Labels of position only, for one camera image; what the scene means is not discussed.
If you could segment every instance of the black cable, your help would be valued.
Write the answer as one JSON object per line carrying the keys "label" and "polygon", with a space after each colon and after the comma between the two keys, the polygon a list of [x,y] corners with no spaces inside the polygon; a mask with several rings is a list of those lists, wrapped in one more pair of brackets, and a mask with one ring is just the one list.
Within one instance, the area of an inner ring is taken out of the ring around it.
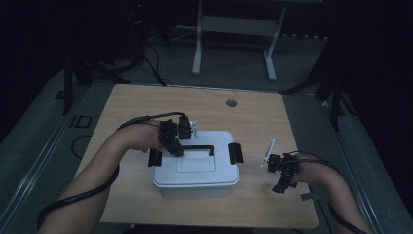
{"label": "black cable", "polygon": [[151,48],[151,49],[155,52],[155,54],[156,54],[156,68],[151,67],[152,70],[154,71],[154,75],[157,77],[157,79],[158,79],[159,81],[161,81],[160,83],[161,83],[163,86],[166,86],[165,81],[169,81],[169,82],[172,84],[172,82],[171,82],[170,80],[162,79],[161,76],[159,75],[159,57],[160,57],[160,56],[159,56],[158,50],[157,50],[155,47],[151,46],[150,44],[147,44],[147,46],[148,46],[149,48]]}
{"label": "black cable", "polygon": [[[149,115],[148,115],[148,116],[142,116],[142,117],[134,118],[134,119],[131,119],[131,120],[127,121],[126,123],[124,123],[123,125],[121,125],[121,127],[119,127],[118,130],[119,130],[119,129],[122,129],[122,128],[128,126],[128,125],[132,125],[132,124],[146,124],[146,125],[158,127],[157,125],[154,125],[154,124],[151,124],[151,123],[143,123],[143,122],[144,122],[144,121],[147,121],[147,120],[156,119],[156,118],[161,118],[161,117],[166,117],[166,116],[171,116],[171,115],[180,115],[181,118],[185,118],[185,117],[186,117],[186,115],[185,115],[184,113],[182,113],[182,112],[170,112],[170,113],[153,115],[153,116],[149,116]],[[72,151],[73,151],[73,152],[74,152],[74,150],[73,150],[74,143],[75,143],[78,139],[83,138],[83,137],[88,137],[88,136],[80,136],[80,137],[76,138],[76,139],[72,142],[72,145],[71,145],[71,146],[72,146]],[[71,196],[71,197],[68,197],[68,198],[65,198],[65,199],[56,201],[56,202],[54,202],[54,203],[51,203],[49,206],[47,206],[46,208],[44,208],[44,209],[39,213],[38,218],[37,218],[37,229],[40,229],[40,227],[42,226],[42,223],[44,222],[46,216],[47,216],[50,212],[52,212],[52,211],[54,211],[54,210],[56,210],[56,209],[58,209],[58,208],[62,208],[62,207],[65,207],[65,206],[67,206],[67,205],[70,205],[70,204],[73,204],[73,203],[76,203],[76,202],[85,200],[85,199],[87,199],[87,198],[90,198],[90,197],[92,197],[92,196],[94,196],[94,195],[96,195],[96,194],[104,191],[105,189],[107,189],[108,187],[110,187],[110,186],[112,185],[112,183],[113,183],[113,182],[116,180],[116,178],[118,177],[118,174],[119,174],[119,165],[118,165],[118,167],[116,168],[116,170],[115,170],[115,172],[113,173],[113,175],[109,178],[109,180],[106,181],[104,184],[100,185],[99,187],[97,187],[97,188],[95,188],[95,189],[92,189],[92,190],[90,190],[90,191],[87,191],[87,192],[84,192],[84,193],[81,193],[81,194],[78,194],[78,195],[74,195],[74,196]]]}
{"label": "black cable", "polygon": [[122,125],[118,128],[118,130],[119,130],[119,129],[122,129],[122,128],[126,127],[126,126],[132,125],[132,124],[141,124],[141,123],[143,123],[144,121],[148,121],[148,120],[151,120],[151,119],[162,118],[162,117],[167,117],[167,116],[172,116],[172,115],[180,115],[181,117],[186,117],[186,115],[185,115],[184,113],[182,113],[182,112],[171,112],[171,113],[160,114],[160,115],[141,116],[141,117],[137,117],[137,118],[134,118],[134,119],[131,119],[131,120],[125,122],[124,124],[122,124]]}
{"label": "black cable", "polygon": [[[310,192],[311,192],[311,193],[314,193],[314,191],[313,191],[313,189],[311,188],[310,185],[309,185],[309,189],[310,189]],[[321,202],[319,201],[319,199],[317,199],[316,201],[317,201],[317,204],[319,204],[319,208],[321,209],[322,215],[324,216],[325,222],[327,223],[327,227],[328,227],[329,233],[330,233],[330,234],[333,234],[333,229],[332,229],[332,227],[331,227],[330,222],[328,221],[327,214],[325,213],[325,210],[324,210],[324,208],[322,207]]]}
{"label": "black cable", "polygon": [[353,233],[356,234],[366,234],[364,231],[358,229],[358,227],[352,225],[351,223],[347,222],[344,220],[341,216],[339,216],[336,211],[333,209],[331,206],[331,203],[328,203],[328,208],[330,209],[331,215],[343,226],[345,226],[347,229],[351,230]]}
{"label": "black cable", "polygon": [[145,57],[146,62],[149,64],[149,66],[152,69],[152,72],[155,76],[155,78],[158,80],[158,82],[162,85],[162,86],[166,86],[167,84],[165,84],[165,82],[161,79],[161,77],[159,76],[158,72],[155,70],[155,68],[153,67],[153,65],[151,64],[151,62],[149,61],[149,59],[147,57]]}
{"label": "black cable", "polygon": [[292,230],[295,231],[296,233],[304,234],[304,232],[302,232],[302,231],[300,231],[300,230],[297,230],[297,229],[292,229]]}
{"label": "black cable", "polygon": [[328,161],[325,160],[325,159],[322,159],[320,156],[318,156],[318,155],[316,155],[316,154],[313,154],[313,153],[310,153],[310,152],[307,152],[307,151],[302,151],[302,150],[291,151],[291,152],[289,152],[288,154],[292,154],[292,153],[304,153],[304,154],[312,155],[312,156],[318,158],[318,160],[319,160],[319,162],[315,162],[315,163],[324,164],[324,165],[326,165],[326,166],[334,169],[338,174],[340,174],[340,171],[334,166],[334,164],[328,162]]}
{"label": "black cable", "polygon": [[76,151],[75,151],[75,144],[76,144],[76,142],[77,142],[78,140],[80,140],[80,139],[82,139],[82,138],[85,138],[85,137],[92,137],[92,135],[79,136],[79,137],[75,138],[75,139],[72,141],[72,144],[70,145],[70,149],[72,150],[73,155],[75,155],[75,157],[78,158],[78,159],[82,159],[83,157],[81,157],[79,154],[76,153]]}
{"label": "black cable", "polygon": [[54,203],[51,203],[49,206],[47,206],[46,208],[44,208],[38,215],[37,217],[37,230],[40,229],[40,227],[42,226],[43,221],[45,220],[46,216],[59,208],[65,207],[67,205],[85,200],[87,198],[90,198],[104,190],[106,190],[108,187],[110,187],[110,185],[112,185],[112,183],[116,180],[116,178],[118,177],[119,174],[119,166],[116,168],[115,172],[112,174],[112,176],[109,178],[109,180],[107,180],[105,183],[103,183],[102,185],[100,185],[99,187],[90,190],[88,192],[84,192],[75,196],[71,196],[59,201],[56,201]]}

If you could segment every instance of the gray carpet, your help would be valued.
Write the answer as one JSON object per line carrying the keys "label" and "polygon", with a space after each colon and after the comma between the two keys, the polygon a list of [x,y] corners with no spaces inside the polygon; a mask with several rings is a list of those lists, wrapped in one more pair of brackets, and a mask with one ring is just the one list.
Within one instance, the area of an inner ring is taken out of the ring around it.
{"label": "gray carpet", "polygon": [[[284,90],[307,78],[325,43],[315,39],[280,39],[273,55],[278,80],[270,82],[262,56],[262,42],[254,39],[250,49],[244,47],[243,40],[250,42],[251,38],[241,38],[241,43],[240,39],[232,43],[226,38],[225,45],[230,46],[225,47],[219,43],[216,35],[209,36],[204,43],[199,76],[191,74],[193,34],[173,41],[171,49],[159,43],[157,38],[151,40],[160,55],[159,74],[168,80],[167,84],[271,92]],[[155,51],[148,48],[146,55],[155,65]],[[157,83],[146,62],[135,72],[123,77],[135,84]],[[112,81],[97,74],[90,87],[79,86],[75,82],[75,105],[67,116],[61,115],[62,101],[55,99],[56,92],[62,89],[62,73],[51,79],[39,97],[33,100],[25,115],[0,145],[1,211],[14,214],[8,218],[2,216],[2,233],[36,232],[38,212],[51,203],[73,178],[80,163],[75,154],[82,155],[85,151],[89,142],[87,136],[93,133],[113,85]],[[327,120],[329,108],[308,95],[316,87],[305,89],[297,95],[284,96],[298,148],[313,152],[339,168],[376,233],[413,233],[412,219],[394,190],[364,127],[356,116],[347,113],[339,119],[340,132],[333,131]],[[92,117],[91,125],[88,128],[71,127],[75,116]],[[31,192],[18,203],[13,198],[21,192],[17,190],[19,184],[39,158],[44,159],[45,168],[32,181]],[[319,202],[328,213],[325,191],[318,186],[312,188],[320,195]],[[11,208],[8,207],[11,203],[19,204],[12,207],[14,212],[10,212]],[[322,209],[318,203],[315,206],[319,227],[300,231],[328,233]],[[127,224],[101,223],[96,233],[122,233],[129,227]],[[255,229],[254,233],[296,231]]]}

